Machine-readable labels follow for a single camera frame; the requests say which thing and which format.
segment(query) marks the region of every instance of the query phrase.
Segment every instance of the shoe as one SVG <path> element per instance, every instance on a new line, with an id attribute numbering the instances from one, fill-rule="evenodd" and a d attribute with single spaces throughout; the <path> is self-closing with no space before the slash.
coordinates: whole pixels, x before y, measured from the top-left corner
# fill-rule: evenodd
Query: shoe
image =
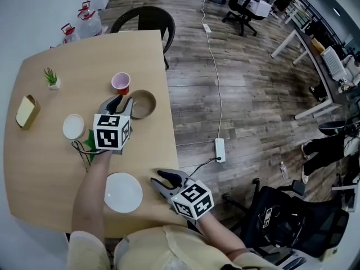
<path id="1" fill-rule="evenodd" d="M 320 98 L 315 95 L 315 88 L 314 88 L 314 87 L 309 87 L 309 91 L 310 91 L 310 93 L 311 93 L 312 95 L 314 95 L 314 97 L 316 98 L 316 100 L 317 100 L 318 102 L 320 102 Z"/>
<path id="2" fill-rule="evenodd" d="M 305 153 L 305 151 L 304 151 L 304 147 L 305 147 L 306 144 L 302 144 L 302 145 L 300 146 L 300 149 L 301 149 L 301 152 L 303 153 L 303 156 L 304 156 L 305 160 L 309 160 L 309 159 L 310 159 L 310 156 L 309 156 L 309 155 L 306 155 L 306 153 Z"/>
<path id="3" fill-rule="evenodd" d="M 274 13 L 273 11 L 270 11 L 270 15 L 275 17 L 276 19 L 279 19 L 279 16 L 277 16 L 276 13 Z"/>
<path id="4" fill-rule="evenodd" d="M 304 172 L 304 166 L 301 170 L 301 180 L 303 181 L 303 183 L 306 185 L 308 182 L 309 182 L 309 176 L 306 176 L 305 175 L 305 172 Z"/>

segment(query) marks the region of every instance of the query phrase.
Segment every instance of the succulent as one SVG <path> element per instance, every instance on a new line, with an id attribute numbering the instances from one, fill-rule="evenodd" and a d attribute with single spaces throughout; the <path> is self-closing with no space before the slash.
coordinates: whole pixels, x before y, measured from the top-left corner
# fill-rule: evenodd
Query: succulent
<path id="1" fill-rule="evenodd" d="M 56 73 L 54 74 L 54 72 L 50 68 L 48 68 L 47 70 L 44 69 L 44 73 L 46 81 L 49 83 L 49 85 L 54 85 L 57 81 Z"/>

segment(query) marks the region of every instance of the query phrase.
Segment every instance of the small potted plant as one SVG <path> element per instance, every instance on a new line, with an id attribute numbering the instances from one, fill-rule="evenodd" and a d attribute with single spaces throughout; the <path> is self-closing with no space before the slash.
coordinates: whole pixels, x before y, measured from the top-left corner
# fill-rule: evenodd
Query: small potted plant
<path id="1" fill-rule="evenodd" d="M 48 68 L 47 70 L 44 69 L 46 81 L 49 83 L 50 90 L 58 90 L 60 89 L 61 81 L 60 78 L 54 74 L 54 72 Z"/>

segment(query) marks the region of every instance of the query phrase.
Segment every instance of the plastic bottle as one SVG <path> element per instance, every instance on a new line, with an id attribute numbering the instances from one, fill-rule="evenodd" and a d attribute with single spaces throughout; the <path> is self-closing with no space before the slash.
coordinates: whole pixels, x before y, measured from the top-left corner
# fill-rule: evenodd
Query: plastic bottle
<path id="1" fill-rule="evenodd" d="M 284 179 L 288 179 L 289 178 L 289 174 L 287 172 L 286 166 L 284 164 L 283 161 L 280 162 L 280 170 L 281 170 L 281 175 Z"/>

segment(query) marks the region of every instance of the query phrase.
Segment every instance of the wooden table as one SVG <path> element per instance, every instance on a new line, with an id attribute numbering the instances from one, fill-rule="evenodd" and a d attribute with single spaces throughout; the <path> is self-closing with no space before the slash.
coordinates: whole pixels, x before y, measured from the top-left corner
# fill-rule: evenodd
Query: wooden table
<path id="1" fill-rule="evenodd" d="M 61 89 L 47 88 L 43 71 L 53 69 Z M 27 222 L 71 232 L 71 212 L 85 175 L 83 162 L 62 133 L 65 118 L 77 113 L 85 121 L 86 140 L 100 104 L 115 93 L 114 74 L 131 76 L 130 92 L 146 89 L 157 100 L 146 119 L 134 120 L 124 155 L 113 155 L 110 173 L 126 172 L 143 190 L 141 206 L 119 214 L 105 205 L 106 237 L 122 237 L 144 228 L 184 224 L 150 186 L 156 169 L 178 169 L 160 31 L 131 31 L 88 38 L 32 56 L 22 63 L 7 113 L 4 176 L 10 212 Z M 32 127 L 23 131 L 15 116 L 24 95 L 41 105 Z"/>
<path id="2" fill-rule="evenodd" d="M 292 63 L 296 65 L 302 58 L 304 58 L 305 55 L 309 55 L 317 70 L 317 73 L 319 74 L 320 80 L 325 87 L 328 97 L 327 100 L 325 100 L 323 103 L 320 103 L 315 107 L 312 107 L 311 109 L 296 115 L 295 119 L 298 120 L 308 115 L 312 115 L 314 118 L 317 118 L 340 107 L 341 105 L 348 104 L 349 99 L 347 97 L 347 93 L 339 93 L 339 84 L 331 77 L 326 65 L 321 58 L 320 52 L 312 44 L 310 37 L 303 33 L 299 27 L 295 26 L 294 31 L 292 31 L 290 35 L 277 47 L 277 49 L 271 54 L 271 57 L 275 58 L 295 36 L 299 38 L 300 42 L 305 48 L 305 51 Z"/>

